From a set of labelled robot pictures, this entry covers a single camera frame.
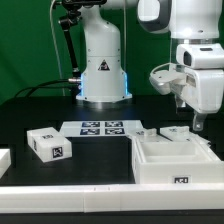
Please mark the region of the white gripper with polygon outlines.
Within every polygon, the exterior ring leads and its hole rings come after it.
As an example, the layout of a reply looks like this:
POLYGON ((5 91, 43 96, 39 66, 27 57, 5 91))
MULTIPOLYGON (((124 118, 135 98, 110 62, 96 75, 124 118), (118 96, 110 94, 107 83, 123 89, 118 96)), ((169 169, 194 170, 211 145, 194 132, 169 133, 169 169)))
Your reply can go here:
POLYGON ((186 84, 175 97, 176 106, 186 103, 194 110, 193 130, 202 131, 204 115, 216 113, 224 94, 224 49, 215 44, 179 44, 176 61, 183 67, 186 84))

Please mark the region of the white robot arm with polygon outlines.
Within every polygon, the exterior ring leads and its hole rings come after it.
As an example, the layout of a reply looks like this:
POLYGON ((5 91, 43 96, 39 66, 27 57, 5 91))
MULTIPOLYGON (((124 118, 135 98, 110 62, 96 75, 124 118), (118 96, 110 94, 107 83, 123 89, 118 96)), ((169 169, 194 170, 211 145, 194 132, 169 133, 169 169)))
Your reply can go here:
POLYGON ((224 96, 224 48, 218 42, 223 0, 108 0, 81 8, 86 67, 77 99, 120 103, 144 93, 146 78, 178 109, 194 110, 203 129, 224 96))

